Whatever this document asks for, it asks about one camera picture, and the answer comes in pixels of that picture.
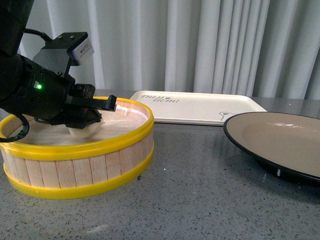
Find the black cable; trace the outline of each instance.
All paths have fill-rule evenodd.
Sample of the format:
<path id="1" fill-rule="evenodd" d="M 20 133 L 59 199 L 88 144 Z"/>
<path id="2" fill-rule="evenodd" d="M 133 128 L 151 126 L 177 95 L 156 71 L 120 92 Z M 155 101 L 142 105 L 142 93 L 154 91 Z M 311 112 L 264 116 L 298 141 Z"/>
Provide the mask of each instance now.
<path id="1" fill-rule="evenodd" d="M 34 30 L 34 29 L 26 28 L 26 29 L 24 29 L 24 32 L 25 32 L 26 34 L 38 35 L 38 36 L 40 36 L 43 40 L 45 40 L 46 42 L 51 42 L 51 41 L 52 41 L 52 38 L 51 38 L 51 37 L 49 37 L 47 34 L 45 34 L 44 32 L 41 32 L 41 31 L 37 31 L 37 30 Z"/>
<path id="2" fill-rule="evenodd" d="M 8 138 L 0 137 L 0 143 L 15 142 L 15 141 L 18 141 L 19 139 L 23 139 L 28 134 L 29 129 L 30 129 L 30 125 L 29 125 L 28 120 L 23 115 L 17 115 L 16 117 L 21 120 L 22 125 L 23 125 L 23 129 L 15 136 L 11 136 Z"/>

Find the curtain fold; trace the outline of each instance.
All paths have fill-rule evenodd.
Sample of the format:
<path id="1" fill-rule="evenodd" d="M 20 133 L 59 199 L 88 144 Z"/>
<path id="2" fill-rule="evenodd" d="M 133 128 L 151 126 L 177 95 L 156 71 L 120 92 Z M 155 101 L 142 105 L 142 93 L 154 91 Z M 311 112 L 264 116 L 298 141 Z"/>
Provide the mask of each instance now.
<path id="1" fill-rule="evenodd" d="M 27 27 L 88 32 L 98 89 L 320 99 L 318 0 L 35 0 Z M 25 34 L 19 52 L 44 46 Z"/>

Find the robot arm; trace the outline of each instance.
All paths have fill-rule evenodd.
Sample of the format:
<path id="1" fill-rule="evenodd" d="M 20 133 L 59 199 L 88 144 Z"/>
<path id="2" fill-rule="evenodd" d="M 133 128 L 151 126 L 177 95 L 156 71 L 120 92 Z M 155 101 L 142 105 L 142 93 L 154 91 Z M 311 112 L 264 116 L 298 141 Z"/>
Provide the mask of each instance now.
<path id="1" fill-rule="evenodd" d="M 117 98 L 93 99 L 95 87 L 76 84 L 69 75 L 70 66 L 82 64 L 94 52 L 86 32 L 46 38 L 33 60 L 17 53 L 33 1 L 0 2 L 0 108 L 19 118 L 26 114 L 41 123 L 76 129 L 99 122 L 97 109 L 115 111 Z"/>

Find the yellow band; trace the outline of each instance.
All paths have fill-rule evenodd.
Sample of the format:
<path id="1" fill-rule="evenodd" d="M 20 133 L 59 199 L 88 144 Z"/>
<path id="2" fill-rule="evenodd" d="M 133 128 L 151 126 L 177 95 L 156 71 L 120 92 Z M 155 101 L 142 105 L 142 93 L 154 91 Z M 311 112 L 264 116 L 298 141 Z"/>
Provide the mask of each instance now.
<path id="1" fill-rule="evenodd" d="M 104 100 L 108 99 L 108 97 L 98 98 Z M 139 142 L 152 131 L 154 126 L 154 116 L 151 109 L 140 102 L 124 98 L 118 98 L 118 100 L 121 102 L 132 103 L 143 107 L 148 111 L 149 119 L 146 121 L 146 123 L 133 131 L 106 140 L 64 146 L 45 146 L 31 145 L 20 142 L 1 142 L 0 149 L 15 157 L 41 161 L 84 159 L 124 149 Z M 1 138 L 5 138 L 5 136 L 2 134 L 2 129 L 13 118 L 14 116 L 10 115 L 0 122 Z"/>
<path id="2" fill-rule="evenodd" d="M 6 169 L 6 166 L 3 165 L 5 174 L 7 175 L 11 185 L 18 191 L 27 194 L 32 197 L 42 198 L 42 199 L 78 199 L 85 198 L 97 194 L 101 194 L 115 188 L 118 188 L 137 176 L 139 176 L 146 168 L 149 166 L 151 159 L 154 154 L 154 143 L 152 144 L 152 149 L 148 157 L 140 163 L 137 167 L 133 168 L 129 172 L 126 172 L 123 175 L 117 176 L 113 179 L 95 183 L 92 185 L 85 185 L 79 187 L 69 187 L 69 188 L 44 188 L 44 187 L 35 187 L 24 184 L 16 179 L 14 179 Z"/>

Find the gray countertop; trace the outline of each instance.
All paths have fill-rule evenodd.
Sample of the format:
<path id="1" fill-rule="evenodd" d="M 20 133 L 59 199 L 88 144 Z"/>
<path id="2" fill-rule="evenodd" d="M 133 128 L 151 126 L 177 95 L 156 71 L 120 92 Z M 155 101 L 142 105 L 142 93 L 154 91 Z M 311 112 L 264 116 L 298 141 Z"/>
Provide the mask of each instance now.
<path id="1" fill-rule="evenodd" d="M 97 90 L 130 98 L 132 91 Z M 253 98 L 270 112 L 320 118 L 320 101 Z M 265 172 L 222 127 L 154 125 L 140 180 L 73 200 L 13 189 L 0 160 L 0 239 L 320 239 L 320 189 Z"/>

